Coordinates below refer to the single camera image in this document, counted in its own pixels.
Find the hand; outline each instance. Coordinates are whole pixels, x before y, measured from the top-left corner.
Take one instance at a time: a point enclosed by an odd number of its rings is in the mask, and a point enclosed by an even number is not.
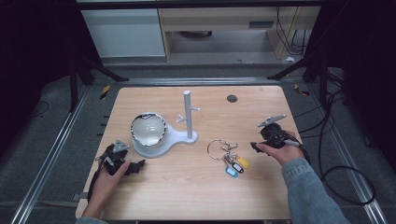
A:
[[[294,132],[285,131],[287,134],[295,137]],[[273,148],[265,144],[256,144],[256,147],[268,155],[274,157],[281,166],[285,165],[289,161],[304,158],[304,153],[297,147],[291,145],[285,145],[282,148]]]
[[[100,218],[107,200],[128,170],[129,164],[130,162],[126,161],[114,175],[110,175],[106,169],[100,171],[93,186],[90,202],[82,214],[84,217]]]

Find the blue sleeve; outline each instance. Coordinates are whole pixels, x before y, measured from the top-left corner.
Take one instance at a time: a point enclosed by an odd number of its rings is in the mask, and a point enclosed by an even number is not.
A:
[[[76,224],[108,224],[108,223],[94,217],[79,217],[76,221]]]
[[[305,159],[286,163],[282,175],[288,187],[289,210],[294,224],[349,223]]]

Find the metal ring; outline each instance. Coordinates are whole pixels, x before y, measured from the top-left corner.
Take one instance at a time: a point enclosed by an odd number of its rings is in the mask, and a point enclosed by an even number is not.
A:
[[[223,140],[223,139],[215,139],[215,140],[211,141],[211,142],[207,145],[207,155],[209,155],[210,158],[212,158],[213,160],[222,161],[223,158],[224,158],[224,156],[222,156],[221,158],[216,158],[216,157],[214,157],[214,156],[212,156],[212,155],[210,154],[209,148],[210,148],[210,145],[213,144],[214,142],[220,142],[220,143],[222,143],[222,144],[224,144],[224,145],[227,145],[228,147],[230,147],[230,144],[229,144],[227,141]],[[230,149],[225,149],[225,148],[222,148],[222,147],[221,147],[220,149],[223,149],[223,150],[227,151],[226,154],[230,153]]]

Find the white stand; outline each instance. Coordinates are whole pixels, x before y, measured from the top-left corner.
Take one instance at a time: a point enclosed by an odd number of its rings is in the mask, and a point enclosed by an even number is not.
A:
[[[146,158],[157,158],[161,157],[167,151],[169,151],[174,145],[177,144],[193,144],[198,139],[197,132],[192,130],[191,111],[200,110],[199,108],[191,107],[191,93],[190,91],[184,91],[184,108],[186,112],[186,118],[181,118],[177,122],[184,121],[187,125],[186,132],[177,131],[168,122],[166,122],[166,136],[163,139],[164,142],[157,147],[144,147],[136,141],[132,141],[134,150],[139,155]]]

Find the bowl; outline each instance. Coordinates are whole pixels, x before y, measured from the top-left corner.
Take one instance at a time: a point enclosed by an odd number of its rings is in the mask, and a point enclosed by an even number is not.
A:
[[[134,119],[131,133],[137,144],[143,147],[157,147],[164,141],[166,122],[160,115],[147,112]]]

